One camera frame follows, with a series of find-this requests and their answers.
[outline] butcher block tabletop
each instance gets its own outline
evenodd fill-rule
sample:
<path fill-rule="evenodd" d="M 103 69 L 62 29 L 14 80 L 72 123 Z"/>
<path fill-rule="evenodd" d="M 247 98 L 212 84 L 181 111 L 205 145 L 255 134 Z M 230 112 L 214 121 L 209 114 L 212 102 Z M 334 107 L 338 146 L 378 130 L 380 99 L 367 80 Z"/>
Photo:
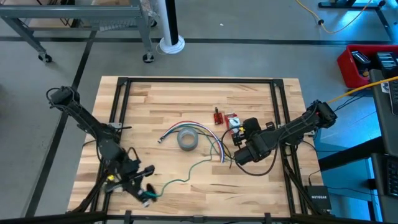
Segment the butcher block tabletop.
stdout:
<path fill-rule="evenodd" d="M 104 76 L 99 84 L 93 116 L 102 123 L 109 121 L 118 78 Z M 290 118 L 295 119 L 305 111 L 300 83 L 296 78 L 285 78 L 284 85 Z M 123 92 L 124 87 L 119 98 L 118 110 L 123 100 Z M 284 124 L 278 88 L 276 92 L 280 117 Z M 275 122 L 268 84 L 131 84 L 124 126 L 132 126 L 132 129 L 123 130 L 121 146 L 126 149 L 133 146 L 137 150 L 142 161 L 141 169 L 151 164 L 155 166 L 154 174 L 144 178 L 144 188 L 146 183 L 151 183 L 157 193 L 160 193 L 165 183 L 173 179 L 188 178 L 189 168 L 194 163 L 210 158 L 210 143 L 205 136 L 199 135 L 197 148 L 190 152 L 179 148 L 177 133 L 170 134 L 160 144 L 157 140 L 173 124 L 186 120 L 205 125 L 220 138 L 226 131 L 226 125 L 215 125 L 215 107 L 222 113 L 234 111 L 241 122 L 255 117 L 263 129 L 267 122 Z M 86 137 L 86 141 L 92 139 L 91 136 Z M 313 144 L 312 138 L 305 137 L 305 140 Z M 224 143 L 231 152 L 238 150 L 233 146 L 230 135 L 225 137 Z M 250 162 L 244 168 L 253 173 L 264 172 L 269 168 L 274 152 L 263 161 Z M 134 158 L 134 153 L 131 151 L 129 156 Z M 308 184 L 308 175 L 319 170 L 317 154 L 312 146 L 303 143 L 298 147 L 297 157 L 303 184 Z M 94 186 L 99 164 L 95 144 L 87 144 L 81 154 L 69 210 L 77 207 Z M 311 176 L 311 181 L 312 184 L 323 185 L 319 172 Z M 292 188 L 296 211 L 300 212 L 298 193 L 293 183 Z M 102 208 L 103 195 L 101 191 L 98 210 Z M 164 195 L 147 208 L 127 192 L 116 190 L 110 198 L 108 214 L 124 215 L 126 210 L 131 210 L 135 215 L 263 217 L 264 213 L 271 213 L 272 217 L 289 217 L 280 151 L 272 171 L 262 177 L 247 175 L 234 163 L 229 168 L 229 162 L 222 164 L 220 157 L 215 154 L 211 161 L 193 168 L 188 182 L 174 182 L 168 185 Z"/>

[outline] cable bundle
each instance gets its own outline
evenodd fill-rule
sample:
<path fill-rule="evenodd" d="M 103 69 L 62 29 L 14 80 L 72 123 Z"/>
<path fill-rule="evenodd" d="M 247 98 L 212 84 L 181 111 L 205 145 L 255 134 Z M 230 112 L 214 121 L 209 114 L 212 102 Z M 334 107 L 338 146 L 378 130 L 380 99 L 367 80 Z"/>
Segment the cable bundle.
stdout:
<path fill-rule="evenodd" d="M 166 138 L 169 134 L 171 134 L 174 130 L 176 130 L 177 128 L 184 127 L 184 126 L 188 126 L 188 125 L 189 125 L 189 126 L 197 126 L 197 127 L 200 127 L 200 128 L 202 128 L 202 129 L 208 131 L 208 132 L 214 137 L 214 139 L 215 139 L 216 142 L 217 142 L 218 149 L 219 149 L 219 152 L 220 152 L 221 163 L 223 163 L 223 162 L 225 161 L 225 154 L 224 154 L 224 147 L 223 147 L 223 145 L 222 145 L 220 139 L 218 139 L 218 137 L 216 136 L 216 134 L 213 133 L 213 132 L 212 132 L 210 129 L 208 129 L 206 126 L 204 126 L 204 125 L 202 125 L 202 124 L 200 124 L 200 123 L 194 122 L 194 121 L 181 121 L 181 122 L 176 123 L 175 125 L 171 126 L 171 127 L 162 135 L 162 137 L 160 137 L 160 139 L 159 139 L 157 142 L 161 143 L 161 142 L 163 141 L 163 139 Z"/>

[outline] red bin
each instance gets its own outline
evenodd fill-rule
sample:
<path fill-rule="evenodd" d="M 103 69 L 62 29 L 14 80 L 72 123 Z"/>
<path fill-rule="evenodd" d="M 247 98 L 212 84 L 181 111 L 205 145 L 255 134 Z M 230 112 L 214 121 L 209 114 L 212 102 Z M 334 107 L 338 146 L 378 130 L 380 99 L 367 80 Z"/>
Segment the red bin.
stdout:
<path fill-rule="evenodd" d="M 398 45 L 347 45 L 346 50 L 338 57 L 337 63 L 348 88 L 358 88 L 369 84 L 369 78 L 359 74 L 351 52 L 359 51 L 370 60 L 376 59 L 377 52 L 394 52 L 398 55 Z"/>

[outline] white base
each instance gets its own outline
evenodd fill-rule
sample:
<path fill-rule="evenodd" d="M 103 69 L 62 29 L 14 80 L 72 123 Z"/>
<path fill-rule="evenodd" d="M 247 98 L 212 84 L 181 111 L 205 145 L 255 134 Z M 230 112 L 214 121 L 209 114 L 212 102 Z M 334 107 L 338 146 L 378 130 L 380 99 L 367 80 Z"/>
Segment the white base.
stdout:
<path fill-rule="evenodd" d="M 164 41 L 164 37 L 160 40 L 160 49 L 167 54 L 177 54 L 185 47 L 185 41 L 182 36 L 178 35 L 178 43 L 175 45 L 167 45 Z"/>

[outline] roll of tape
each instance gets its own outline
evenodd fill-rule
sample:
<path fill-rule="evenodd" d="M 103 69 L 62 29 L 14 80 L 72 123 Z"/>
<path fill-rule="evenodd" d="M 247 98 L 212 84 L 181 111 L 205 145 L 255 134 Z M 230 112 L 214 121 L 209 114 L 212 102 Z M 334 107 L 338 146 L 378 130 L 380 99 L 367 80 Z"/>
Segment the roll of tape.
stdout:
<path fill-rule="evenodd" d="M 186 135 L 193 136 L 193 142 L 191 144 L 184 144 L 182 138 Z M 185 127 L 178 132 L 177 142 L 180 148 L 184 151 L 192 151 L 198 146 L 198 133 L 189 127 Z"/>

